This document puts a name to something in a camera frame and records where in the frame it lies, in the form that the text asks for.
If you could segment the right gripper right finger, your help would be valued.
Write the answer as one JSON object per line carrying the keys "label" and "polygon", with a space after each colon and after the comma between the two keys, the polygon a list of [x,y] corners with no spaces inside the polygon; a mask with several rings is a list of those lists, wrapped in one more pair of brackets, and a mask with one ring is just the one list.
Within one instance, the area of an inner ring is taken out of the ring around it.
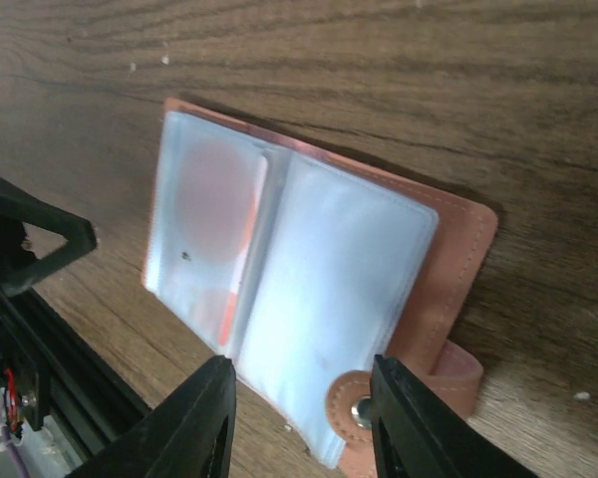
{"label": "right gripper right finger", "polygon": [[380,477],[535,475],[472,429],[396,358],[375,356],[371,411]]}

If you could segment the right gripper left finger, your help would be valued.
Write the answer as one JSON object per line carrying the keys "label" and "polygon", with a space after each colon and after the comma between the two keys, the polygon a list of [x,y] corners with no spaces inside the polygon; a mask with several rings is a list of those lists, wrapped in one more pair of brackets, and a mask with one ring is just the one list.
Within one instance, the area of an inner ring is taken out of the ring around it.
{"label": "right gripper left finger", "polygon": [[236,418],[232,360],[214,356],[72,477],[227,477]]}

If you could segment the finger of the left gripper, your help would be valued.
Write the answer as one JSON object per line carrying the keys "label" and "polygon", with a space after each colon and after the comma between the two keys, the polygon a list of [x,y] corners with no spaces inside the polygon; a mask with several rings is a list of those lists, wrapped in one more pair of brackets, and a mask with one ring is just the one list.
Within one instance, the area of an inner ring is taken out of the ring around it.
{"label": "finger of the left gripper", "polygon": [[[37,256],[30,226],[61,237],[63,243]],[[89,220],[45,203],[0,177],[0,289],[6,296],[22,294],[96,247]]]}

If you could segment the pink card holder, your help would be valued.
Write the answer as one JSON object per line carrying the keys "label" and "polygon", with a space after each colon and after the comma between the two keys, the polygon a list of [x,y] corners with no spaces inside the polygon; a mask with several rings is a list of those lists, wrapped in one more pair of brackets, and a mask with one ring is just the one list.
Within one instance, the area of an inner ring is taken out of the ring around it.
{"label": "pink card holder", "polygon": [[[261,150],[268,169],[228,345],[184,317],[175,195],[201,140]],[[145,288],[350,477],[377,473],[363,417],[389,354],[462,417],[483,369],[449,332],[494,238],[487,206],[178,99],[164,104]]]}

